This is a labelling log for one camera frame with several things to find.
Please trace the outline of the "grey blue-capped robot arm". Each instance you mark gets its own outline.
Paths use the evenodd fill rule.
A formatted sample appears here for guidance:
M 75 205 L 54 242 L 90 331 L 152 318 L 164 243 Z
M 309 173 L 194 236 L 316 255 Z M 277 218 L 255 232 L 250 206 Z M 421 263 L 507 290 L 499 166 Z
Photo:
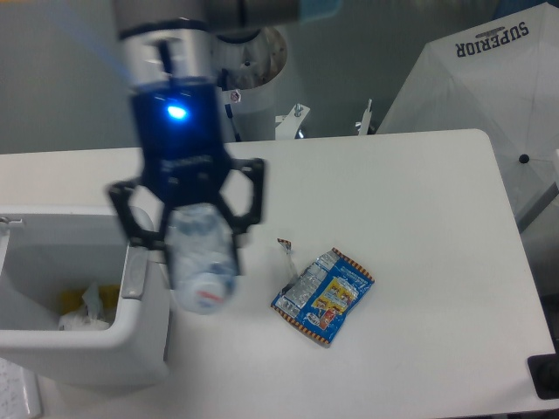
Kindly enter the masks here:
M 236 158 L 224 142 L 213 63 L 215 38 L 249 43 L 261 29 L 333 16 L 338 1 L 115 1 L 115 29 L 129 71 L 140 173 L 107 187 L 134 247 L 173 264 L 172 212 L 212 205 L 229 227 L 228 250 L 263 219 L 266 161 Z

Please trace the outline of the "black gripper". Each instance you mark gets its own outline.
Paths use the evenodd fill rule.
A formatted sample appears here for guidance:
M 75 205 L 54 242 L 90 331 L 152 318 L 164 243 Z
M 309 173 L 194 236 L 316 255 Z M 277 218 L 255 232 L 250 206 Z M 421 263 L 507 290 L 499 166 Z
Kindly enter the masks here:
M 165 204 L 159 230 L 145 230 L 129 204 L 139 179 L 107 186 L 130 246 L 166 251 L 170 208 L 217 199 L 242 275 L 239 251 L 249 229 L 264 218 L 266 162 L 231 159 L 226 152 L 215 81 L 194 78 L 137 86 L 130 90 L 130 104 L 143 155 L 141 185 Z

